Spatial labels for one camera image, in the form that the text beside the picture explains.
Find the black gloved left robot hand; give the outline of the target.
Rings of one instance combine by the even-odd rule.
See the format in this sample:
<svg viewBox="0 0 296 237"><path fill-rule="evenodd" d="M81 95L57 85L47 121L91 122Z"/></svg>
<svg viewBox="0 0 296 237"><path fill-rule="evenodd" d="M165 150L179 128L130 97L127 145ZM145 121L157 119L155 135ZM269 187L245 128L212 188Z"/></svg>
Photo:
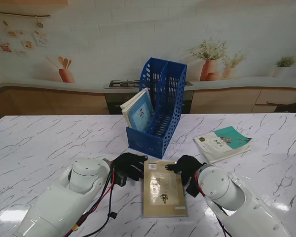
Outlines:
<svg viewBox="0 0 296 237"><path fill-rule="evenodd" d="M147 156L123 153L111 163L116 172L121 171L126 174L128 178L139 181L144 177L144 163L147 159Z"/></svg>

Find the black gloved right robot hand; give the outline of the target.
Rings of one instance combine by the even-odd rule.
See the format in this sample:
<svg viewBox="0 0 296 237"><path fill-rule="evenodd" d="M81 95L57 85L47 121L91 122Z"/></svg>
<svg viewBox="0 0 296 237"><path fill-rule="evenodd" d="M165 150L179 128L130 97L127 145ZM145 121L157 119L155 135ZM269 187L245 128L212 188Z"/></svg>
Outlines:
<svg viewBox="0 0 296 237"><path fill-rule="evenodd" d="M207 163L200 163L195 157L189 155L183 155L175 164L166 165L165 168L168 171L173 171L176 174L180 174L182 185L185 186L188 181L193 178L196 171Z"/></svg>

